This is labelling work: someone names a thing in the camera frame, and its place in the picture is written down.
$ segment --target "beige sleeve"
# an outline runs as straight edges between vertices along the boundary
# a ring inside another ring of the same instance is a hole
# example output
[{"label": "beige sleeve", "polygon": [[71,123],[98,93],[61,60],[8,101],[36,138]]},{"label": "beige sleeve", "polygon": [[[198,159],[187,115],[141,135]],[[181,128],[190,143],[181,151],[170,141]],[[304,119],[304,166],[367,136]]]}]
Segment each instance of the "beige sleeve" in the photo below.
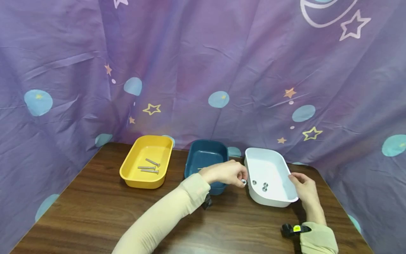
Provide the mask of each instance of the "beige sleeve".
[{"label": "beige sleeve", "polygon": [[150,254],[176,224],[204,202],[210,185],[193,174],[148,209],[120,238],[113,254]]},{"label": "beige sleeve", "polygon": [[303,254],[338,254],[338,246],[331,228],[314,222],[303,225],[311,228],[310,232],[300,234]]}]

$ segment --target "brown table surface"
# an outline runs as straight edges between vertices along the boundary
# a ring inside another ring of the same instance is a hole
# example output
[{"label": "brown table surface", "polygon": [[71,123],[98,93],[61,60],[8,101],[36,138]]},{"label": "brown table surface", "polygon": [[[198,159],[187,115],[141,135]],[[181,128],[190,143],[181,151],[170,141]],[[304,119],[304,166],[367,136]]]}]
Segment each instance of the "brown table surface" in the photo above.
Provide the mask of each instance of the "brown table surface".
[{"label": "brown table surface", "polygon": [[[128,187],[119,168],[131,146],[105,145],[12,251],[17,253],[111,253],[122,234],[183,180],[188,152],[172,152],[166,180],[155,190]],[[340,253],[372,253],[320,174],[289,165],[317,183],[328,225]],[[255,203],[248,187],[228,186],[213,206],[183,218],[154,253],[300,253],[298,240],[284,239],[284,223],[304,221],[300,202],[287,208]]]}]

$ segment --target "white star outline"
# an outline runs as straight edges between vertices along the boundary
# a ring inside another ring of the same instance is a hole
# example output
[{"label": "white star outline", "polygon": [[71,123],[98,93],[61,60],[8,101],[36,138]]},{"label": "white star outline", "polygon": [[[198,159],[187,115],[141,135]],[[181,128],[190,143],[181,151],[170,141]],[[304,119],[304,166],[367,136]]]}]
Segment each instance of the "white star outline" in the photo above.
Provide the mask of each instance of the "white star outline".
[{"label": "white star outline", "polygon": [[125,4],[128,5],[128,0],[113,0],[114,1],[114,7],[117,9],[119,7],[119,4]]},{"label": "white star outline", "polygon": [[[347,33],[347,27],[346,25],[352,23],[354,21],[354,19],[356,18],[357,22],[362,22],[361,25],[358,26],[356,33],[350,32]],[[361,38],[361,29],[369,22],[371,21],[370,17],[361,17],[361,11],[357,10],[354,14],[354,16],[348,20],[345,21],[343,23],[341,23],[341,28],[343,29],[343,34],[340,37],[340,41],[348,38],[348,37],[354,37],[355,39],[359,39]]]}]

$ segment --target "metal bolt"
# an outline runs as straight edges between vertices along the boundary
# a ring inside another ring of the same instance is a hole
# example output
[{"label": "metal bolt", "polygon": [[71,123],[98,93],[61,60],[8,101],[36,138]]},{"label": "metal bolt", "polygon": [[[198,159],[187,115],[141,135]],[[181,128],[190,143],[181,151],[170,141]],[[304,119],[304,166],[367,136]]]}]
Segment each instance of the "metal bolt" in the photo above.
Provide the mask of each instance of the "metal bolt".
[{"label": "metal bolt", "polygon": [[159,170],[141,169],[142,172],[159,173]]},{"label": "metal bolt", "polygon": [[156,169],[156,167],[138,167],[139,169]]},{"label": "metal bolt", "polygon": [[157,167],[159,167],[161,164],[159,164],[159,163],[156,163],[155,161],[151,161],[150,159],[145,159],[146,161],[148,161],[148,162],[150,162],[150,163],[152,163],[152,164],[154,164],[155,166],[157,166]]}]

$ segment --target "blue circle print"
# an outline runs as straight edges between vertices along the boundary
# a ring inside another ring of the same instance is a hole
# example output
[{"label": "blue circle print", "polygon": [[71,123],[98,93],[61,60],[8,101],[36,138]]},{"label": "blue circle print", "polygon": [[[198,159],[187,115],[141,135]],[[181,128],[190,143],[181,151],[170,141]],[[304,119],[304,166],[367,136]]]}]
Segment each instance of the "blue circle print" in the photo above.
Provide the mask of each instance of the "blue circle print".
[{"label": "blue circle print", "polygon": [[173,137],[168,136],[168,135],[162,135],[162,136],[170,138],[172,140],[172,142],[173,142],[172,147],[175,147],[175,139]]},{"label": "blue circle print", "polygon": [[35,214],[35,222],[41,218],[42,215],[51,207],[51,205],[55,202],[55,200],[59,197],[59,194],[52,194],[51,196],[47,197],[42,204],[39,206],[37,213]]},{"label": "blue circle print", "polygon": [[228,93],[224,91],[217,91],[212,93],[209,97],[209,105],[215,108],[222,108],[227,105],[230,97]]},{"label": "blue circle print", "polygon": [[227,148],[227,150],[229,151],[229,156],[231,157],[241,157],[241,151],[234,147],[234,146],[230,146]]},{"label": "blue circle print", "polygon": [[143,88],[143,83],[139,78],[132,77],[127,80],[124,84],[124,91],[136,96],[140,95],[141,89]]},{"label": "blue circle print", "polygon": [[313,105],[304,105],[293,112],[292,119],[295,122],[303,122],[314,116],[314,113],[316,108]]},{"label": "blue circle print", "polygon": [[406,135],[393,135],[385,140],[382,145],[382,153],[385,156],[393,157],[406,150]]},{"label": "blue circle print", "polygon": [[361,233],[361,227],[359,226],[358,221],[351,215],[349,215],[349,214],[347,214],[347,215],[350,218],[350,220],[352,221],[352,223],[354,224],[355,228],[358,230],[358,232]]},{"label": "blue circle print", "polygon": [[102,145],[107,144],[112,137],[113,137],[112,134],[106,134],[106,133],[99,134],[95,139],[95,145],[97,147],[101,147]]},{"label": "blue circle print", "polygon": [[293,165],[301,165],[301,166],[308,166],[307,164],[301,163],[301,162],[293,162]]},{"label": "blue circle print", "polygon": [[24,94],[24,101],[33,116],[40,116],[47,113],[53,104],[52,97],[49,93],[36,89],[26,92]]}]

